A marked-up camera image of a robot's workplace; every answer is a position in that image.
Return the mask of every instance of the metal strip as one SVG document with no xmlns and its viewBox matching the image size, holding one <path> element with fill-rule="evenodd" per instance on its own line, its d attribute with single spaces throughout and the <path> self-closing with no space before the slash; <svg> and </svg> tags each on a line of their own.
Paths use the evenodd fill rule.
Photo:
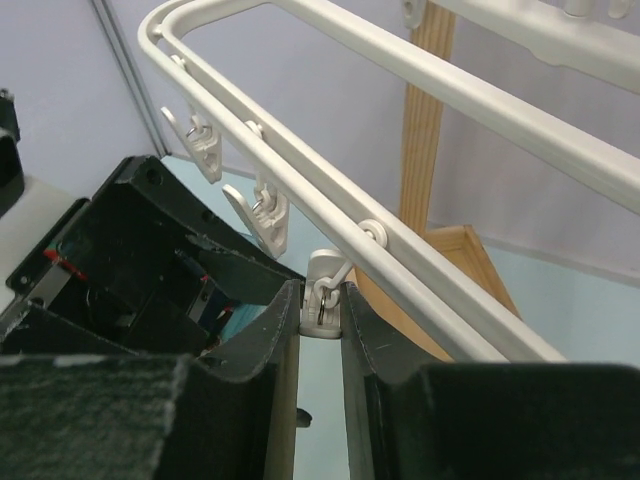
<svg viewBox="0 0 640 480">
<path fill-rule="evenodd" d="M 131 49 L 122 33 L 122 26 L 113 9 L 110 0 L 90 0 L 91 6 L 98 17 L 102 31 L 115 56 L 120 72 L 127 84 L 129 93 L 136 105 L 136 110 L 142 118 L 145 129 L 149 134 L 156 155 L 163 157 L 170 155 L 168 142 L 153 109 L 153 103 L 149 97 L 147 87 L 142 79 L 138 65 L 131 53 Z"/>
</svg>

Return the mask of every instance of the clothespin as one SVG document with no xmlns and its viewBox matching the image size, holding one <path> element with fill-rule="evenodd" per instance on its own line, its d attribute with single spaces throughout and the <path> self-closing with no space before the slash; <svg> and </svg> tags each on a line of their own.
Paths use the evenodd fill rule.
<svg viewBox="0 0 640 480">
<path fill-rule="evenodd" d="M 172 55 L 171 59 L 185 71 L 187 70 L 183 59 L 177 55 Z M 219 181 L 222 178 L 222 138 L 220 133 L 203 121 L 191 104 L 189 104 L 191 128 L 188 132 L 184 131 L 167 107 L 162 107 L 160 111 L 207 181 L 209 183 Z"/>
<path fill-rule="evenodd" d="M 255 122 L 246 122 L 247 127 L 262 138 L 262 130 Z M 287 249 L 289 233 L 289 200 L 273 185 L 256 175 L 253 207 L 244 196 L 231 185 L 222 187 L 222 191 L 236 211 L 242 223 L 256 239 L 262 250 L 273 258 L 280 257 Z"/>
<path fill-rule="evenodd" d="M 379 222 L 364 220 L 358 225 L 386 248 L 387 232 Z M 311 254 L 300 317 L 300 335 L 324 339 L 340 338 L 340 285 L 352 269 L 353 263 L 338 250 L 321 249 Z"/>
</svg>

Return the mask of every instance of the white plastic drying rack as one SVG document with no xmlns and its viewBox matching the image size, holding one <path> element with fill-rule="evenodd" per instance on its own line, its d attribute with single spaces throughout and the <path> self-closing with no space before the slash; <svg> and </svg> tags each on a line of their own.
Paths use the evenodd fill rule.
<svg viewBox="0 0 640 480">
<path fill-rule="evenodd" d="M 412 12 L 423 10 L 424 0 L 411 2 L 422 4 Z M 140 26 L 144 53 L 191 107 L 189 131 L 168 110 L 163 113 L 205 177 L 211 183 L 220 179 L 220 136 L 259 172 L 253 209 L 232 188 L 225 187 L 225 193 L 266 251 L 277 257 L 283 234 L 286 246 L 290 200 L 454 360 L 565 361 L 181 40 L 196 28 L 264 3 L 293 14 L 636 214 L 640 160 L 327 0 L 172 0 Z M 538 0 L 436 3 L 527 46 L 547 62 L 640 93 L 640 39 L 591 21 L 592 0 L 569 0 L 565 12 Z M 166 52 L 158 46 L 161 40 Z"/>
</svg>

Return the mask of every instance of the wall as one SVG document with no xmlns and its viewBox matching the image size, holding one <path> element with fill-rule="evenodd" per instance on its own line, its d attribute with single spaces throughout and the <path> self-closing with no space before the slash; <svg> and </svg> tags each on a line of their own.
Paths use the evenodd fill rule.
<svg viewBox="0 0 640 480">
<path fill-rule="evenodd" d="M 89 1 L 0 8 L 0 85 L 16 96 L 28 174 L 90 195 L 122 158 L 153 153 Z"/>
<path fill-rule="evenodd" d="M 142 58 L 135 38 L 144 16 L 162 0 L 112 2 L 156 106 L 167 105 L 186 121 L 183 101 Z M 397 2 L 335 3 L 397 35 L 408 35 Z M 402 80 L 271 5 L 203 27 L 185 43 L 362 188 L 397 208 Z M 167 132 L 173 151 L 182 152 Z M 253 170 L 228 144 L 224 163 Z"/>
<path fill-rule="evenodd" d="M 556 5 L 562 2 L 550 2 Z M 597 2 L 607 20 L 608 2 Z M 640 34 L 640 8 L 617 28 Z M 453 63 L 640 157 L 640 96 L 536 60 L 458 19 Z M 471 223 L 486 237 L 640 278 L 640 218 L 498 135 L 446 109 L 430 219 Z"/>
</svg>

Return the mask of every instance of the drying rack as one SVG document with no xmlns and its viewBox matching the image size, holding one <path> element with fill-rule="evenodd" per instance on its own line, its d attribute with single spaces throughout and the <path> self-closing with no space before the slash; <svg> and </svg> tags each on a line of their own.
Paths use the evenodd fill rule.
<svg viewBox="0 0 640 480">
<path fill-rule="evenodd" d="M 210 182 L 220 175 L 221 135 L 253 163 L 261 182 L 268 181 L 296 205 L 454 360 L 565 361 L 513 313 L 181 40 L 192 30 L 264 3 L 293 14 L 636 214 L 640 214 L 640 160 L 327 0 L 173 0 L 156 8 L 140 26 L 138 41 L 144 53 L 187 100 L 192 118 L 201 114 L 208 122 L 208 134 L 199 137 L 205 140 L 191 142 L 193 129 L 185 133 L 165 112 Z M 617 31 L 593 22 L 591 30 L 580 26 L 549 35 L 549 28 L 539 27 L 543 11 L 534 5 L 537 0 L 436 3 L 454 11 L 457 8 L 456 13 L 463 16 L 465 12 L 476 15 L 479 23 L 496 26 L 498 33 L 506 31 L 505 25 L 522 26 L 528 21 L 530 28 L 521 29 L 523 35 L 544 38 L 546 45 L 555 42 L 561 47 L 559 51 L 565 52 L 568 66 L 639 90 L 640 67 L 628 48 L 640 42 L 632 35 L 620 32 L 607 36 L 609 30 Z M 509 18 L 507 13 L 513 14 L 513 8 L 494 8 L 500 3 L 513 8 L 516 3 L 530 4 L 534 16 Z M 568 2 L 573 7 L 584 3 L 590 2 Z M 561 21 L 554 18 L 552 25 Z M 585 32 L 586 43 L 580 42 L 578 37 L 584 37 Z M 598 44 L 598 39 L 605 38 L 613 44 Z M 167 52 L 159 48 L 161 40 L 166 42 Z M 589 45 L 598 48 L 590 50 Z M 556 58 L 556 63 L 563 63 L 562 59 Z M 609 74 L 603 65 L 614 68 Z M 198 122 L 194 129 L 203 131 Z M 379 243 L 368 235 L 361 228 L 363 222 L 379 225 L 386 241 Z"/>
</svg>

